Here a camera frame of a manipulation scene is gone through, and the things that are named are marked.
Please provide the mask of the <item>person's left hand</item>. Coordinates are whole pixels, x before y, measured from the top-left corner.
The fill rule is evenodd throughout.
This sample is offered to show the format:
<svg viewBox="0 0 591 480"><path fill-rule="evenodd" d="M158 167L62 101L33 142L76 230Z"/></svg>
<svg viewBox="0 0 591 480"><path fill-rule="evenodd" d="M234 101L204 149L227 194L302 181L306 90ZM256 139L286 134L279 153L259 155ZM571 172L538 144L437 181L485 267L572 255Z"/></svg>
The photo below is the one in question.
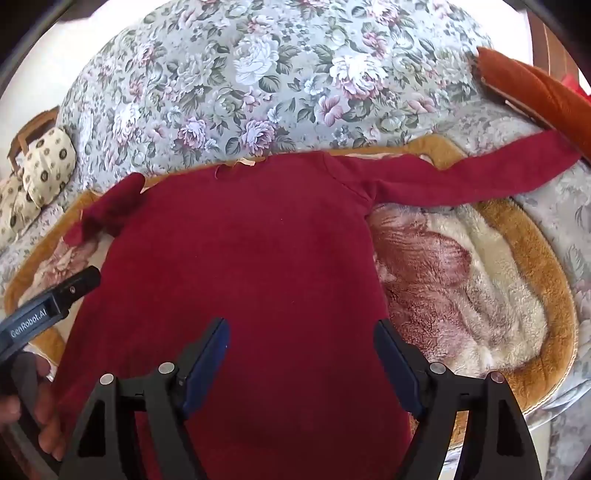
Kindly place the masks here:
<svg viewBox="0 0 591 480"><path fill-rule="evenodd" d="M38 443L40 448L57 461L63 459L66 450L66 439L61 431L59 414L53 398L51 382L47 376L50 373L49 362L36 354L25 353L35 363L35 379L37 380L37 395L33 408L33 417L40 428ZM21 403L15 395L9 395L1 386L1 427L13 423L20 418Z"/></svg>

